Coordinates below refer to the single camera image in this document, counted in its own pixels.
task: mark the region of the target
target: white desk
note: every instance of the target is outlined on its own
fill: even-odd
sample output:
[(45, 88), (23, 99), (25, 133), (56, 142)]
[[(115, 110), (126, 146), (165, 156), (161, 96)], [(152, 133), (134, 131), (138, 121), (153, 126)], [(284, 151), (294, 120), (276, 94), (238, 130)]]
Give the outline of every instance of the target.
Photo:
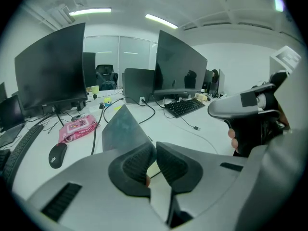
[[(109, 97), (113, 102), (123, 97), (122, 94), (116, 94), (114, 90), (101, 91), (98, 97), (105, 95), (110, 95)], [(98, 109), (99, 103), (103, 102), (103, 98), (94, 100), (92, 97), (89, 97), (88, 100), (91, 102), (88, 102), (87, 106), (80, 111), (80, 113), (93, 114), (98, 121), (101, 110), (94, 113), (90, 111), (93, 111), (94, 108)], [(106, 119), (109, 121), (116, 113), (114, 108), (124, 103), (124, 100), (118, 101), (108, 108), (105, 112)], [(142, 123), (141, 127), (154, 142), (169, 142), (207, 153), (215, 154), (217, 151), (218, 154), (232, 155), (234, 150), (231, 147), (231, 140), (227, 134), (228, 126), (224, 122), (216, 120), (208, 115), (208, 104), (209, 103), (205, 103), (204, 108), (183, 117), (192, 126), (200, 127), (201, 131), (194, 130), (180, 118), (167, 119), (164, 116), (163, 109), (156, 103), (149, 103), (149, 105), (156, 110), (155, 116)], [(136, 104), (127, 104), (127, 107), (138, 122), (145, 120), (153, 114), (153, 110), (147, 106), (140, 107)], [(71, 116), (78, 115), (75, 109), (68, 111), (68, 113)], [(168, 111), (165, 111), (165, 113), (167, 116), (172, 117)], [(67, 121), (71, 120), (71, 117), (67, 114), (61, 115), (61, 118)], [(48, 120), (50, 122), (44, 129), (53, 126), (58, 121), (58, 118), (57, 116), (53, 116), (47, 119), (47, 121)], [(31, 128), (35, 123), (36, 122), (27, 122), (26, 125), (28, 128)], [(107, 123), (102, 118), (100, 126), (97, 128), (95, 154), (103, 151), (102, 130), (106, 125)], [(20, 135), (25, 135), (27, 133), (27, 127), (23, 128)], [(13, 192), (25, 200), (27, 200), (43, 183), (72, 165), (74, 162), (91, 154), (94, 136), (93, 132), (68, 143), (62, 166), (59, 169), (51, 168), (48, 162), (48, 155), (52, 147), (58, 142), (60, 128), (61, 123), (59, 122), (49, 134), (47, 134), (48, 131), (42, 131), (29, 148), (18, 168), (13, 184)], [(216, 151), (206, 140), (213, 144)]]

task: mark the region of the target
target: pink package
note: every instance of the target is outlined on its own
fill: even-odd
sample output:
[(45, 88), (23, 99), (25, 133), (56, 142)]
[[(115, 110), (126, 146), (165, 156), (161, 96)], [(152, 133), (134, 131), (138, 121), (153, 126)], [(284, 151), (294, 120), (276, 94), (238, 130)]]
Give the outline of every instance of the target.
[(97, 122), (92, 115), (77, 121), (68, 122), (59, 130), (59, 143), (69, 143), (94, 131)]

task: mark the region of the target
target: ceiling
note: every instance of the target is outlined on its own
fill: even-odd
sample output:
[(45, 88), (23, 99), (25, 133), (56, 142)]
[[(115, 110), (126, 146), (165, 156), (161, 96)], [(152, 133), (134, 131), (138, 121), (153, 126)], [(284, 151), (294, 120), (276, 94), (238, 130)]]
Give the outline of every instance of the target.
[(43, 20), (55, 20), (60, 27), (69, 20), (59, 19), (55, 11), (66, 6), (67, 11), (85, 8), (111, 7), (112, 13), (147, 13), (179, 26), (177, 30), (215, 25), (247, 24), (265, 27), (301, 39), (288, 11), (275, 10), (274, 0), (27, 0), (35, 4)]

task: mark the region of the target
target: black rubber grip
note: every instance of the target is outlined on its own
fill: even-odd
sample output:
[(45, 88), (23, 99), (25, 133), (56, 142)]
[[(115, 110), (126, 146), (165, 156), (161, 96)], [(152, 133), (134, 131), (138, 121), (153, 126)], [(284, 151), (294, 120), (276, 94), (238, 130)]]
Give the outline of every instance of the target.
[(128, 196), (148, 197), (151, 191), (145, 186), (146, 171), (156, 160), (156, 150), (147, 142), (112, 161), (108, 168), (111, 182)]
[(225, 120), (235, 132), (238, 153), (248, 157), (251, 150), (261, 145), (261, 121), (257, 117)]
[(157, 165), (175, 194), (191, 192), (199, 183), (202, 166), (195, 160), (157, 142)]

